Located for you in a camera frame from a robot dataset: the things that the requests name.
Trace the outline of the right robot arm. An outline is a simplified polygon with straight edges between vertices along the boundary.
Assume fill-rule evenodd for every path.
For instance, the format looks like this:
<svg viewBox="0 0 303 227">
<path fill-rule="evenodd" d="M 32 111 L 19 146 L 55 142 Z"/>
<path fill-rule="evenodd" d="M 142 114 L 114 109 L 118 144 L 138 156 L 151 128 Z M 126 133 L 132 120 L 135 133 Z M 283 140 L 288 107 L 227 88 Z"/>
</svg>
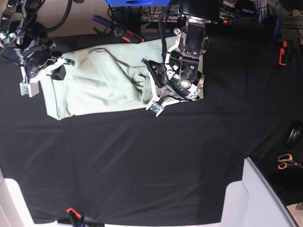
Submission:
<svg viewBox="0 0 303 227">
<path fill-rule="evenodd" d="M 36 22 L 43 0 L 3 0 L 0 2 L 0 55 L 18 65 L 23 80 L 21 95 L 33 97 L 39 93 L 39 81 L 46 76 L 63 80 L 65 65 L 74 65 L 62 52 L 55 51 L 56 43 L 48 39 L 66 21 L 73 1 L 67 3 L 62 19 L 46 28 Z"/>
</svg>

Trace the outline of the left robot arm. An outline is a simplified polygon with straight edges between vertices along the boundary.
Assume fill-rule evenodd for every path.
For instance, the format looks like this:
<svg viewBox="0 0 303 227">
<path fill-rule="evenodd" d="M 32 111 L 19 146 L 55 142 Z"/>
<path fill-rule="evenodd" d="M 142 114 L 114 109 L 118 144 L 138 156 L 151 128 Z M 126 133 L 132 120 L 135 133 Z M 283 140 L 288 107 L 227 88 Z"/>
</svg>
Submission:
<svg viewBox="0 0 303 227">
<path fill-rule="evenodd" d="M 167 47 L 166 23 L 170 16 L 176 15 L 186 17 L 186 22 L 183 27 L 174 28 L 176 40 Z M 203 98 L 203 55 L 209 46 L 206 24 L 217 23 L 219 15 L 218 0 L 180 0 L 174 11 L 168 9 L 160 14 L 162 62 L 142 60 L 149 71 L 152 89 L 152 98 L 146 108 L 156 116 L 168 105 Z"/>
</svg>

